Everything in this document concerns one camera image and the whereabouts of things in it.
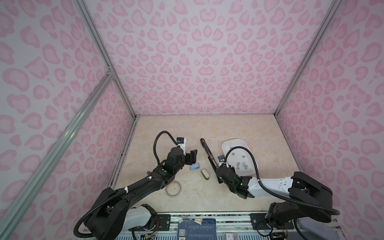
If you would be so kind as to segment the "black stapler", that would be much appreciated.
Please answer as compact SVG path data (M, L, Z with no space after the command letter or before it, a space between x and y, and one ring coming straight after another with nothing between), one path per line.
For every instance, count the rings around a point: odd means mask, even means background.
M215 158L214 158L211 150L209 149L209 147L208 147L208 145L207 145L207 143L206 143L204 138L200 139L200 143L201 143L203 149L205 150L206 154L208 155L208 160L209 160L209 162L210 162L214 172L216 173L217 170L219 169L219 165L215 161Z

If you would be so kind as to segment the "blue mini stapler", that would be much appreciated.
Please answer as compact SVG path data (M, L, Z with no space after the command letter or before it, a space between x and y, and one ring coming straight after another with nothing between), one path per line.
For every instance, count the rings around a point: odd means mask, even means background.
M190 166L190 170L191 170L191 171L197 170L197 169L199 169L199 168L200 168L200 164L199 164L199 163L195 163L195 164L192 164L192 165Z

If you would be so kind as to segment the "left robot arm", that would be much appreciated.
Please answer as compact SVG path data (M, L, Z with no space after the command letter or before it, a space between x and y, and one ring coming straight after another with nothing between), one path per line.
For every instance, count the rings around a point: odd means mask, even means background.
M157 143L163 134L170 137L174 147L167 158L160 161ZM129 186L117 190L110 187L104 189L91 209L75 224L75 237L114 240L125 229L153 226L156 211L149 205L138 208L134 205L153 192L168 186L184 166L195 164L198 151L187 152L185 138L174 138L168 131L161 131L154 140L153 152L157 166L148 172L146 177Z

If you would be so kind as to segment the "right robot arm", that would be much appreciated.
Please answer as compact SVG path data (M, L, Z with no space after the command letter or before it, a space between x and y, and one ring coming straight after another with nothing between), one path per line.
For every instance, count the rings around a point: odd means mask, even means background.
M238 175L236 168L229 164L229 157L241 156L251 158L256 173L254 177ZM292 177L262 179L255 157L241 146L231 148L218 159L216 175L232 193L242 199L275 197L281 200L270 204L265 216L270 225L307 217L321 223L330 223L333 216L340 215L340 211L333 207L333 191L303 172L295 172Z

